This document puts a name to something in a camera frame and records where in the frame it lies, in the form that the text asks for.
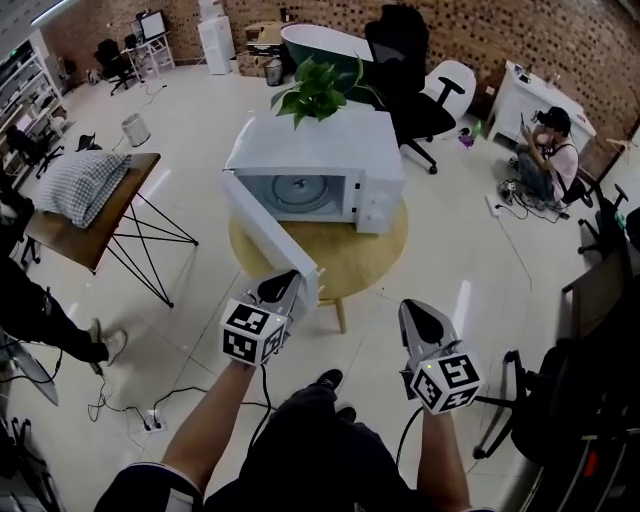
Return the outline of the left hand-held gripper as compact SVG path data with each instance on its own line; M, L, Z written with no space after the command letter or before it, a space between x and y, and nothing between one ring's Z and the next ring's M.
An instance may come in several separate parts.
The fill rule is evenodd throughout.
M221 353L254 367L266 363L288 336L301 282L297 270L274 271L229 299L219 323Z

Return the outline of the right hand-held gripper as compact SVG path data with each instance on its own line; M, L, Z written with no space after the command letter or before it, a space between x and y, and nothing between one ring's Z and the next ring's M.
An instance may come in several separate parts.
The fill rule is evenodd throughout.
M407 398L419 400L434 415L468 406L484 380L451 320L416 299L400 303L398 319L408 353L401 371Z

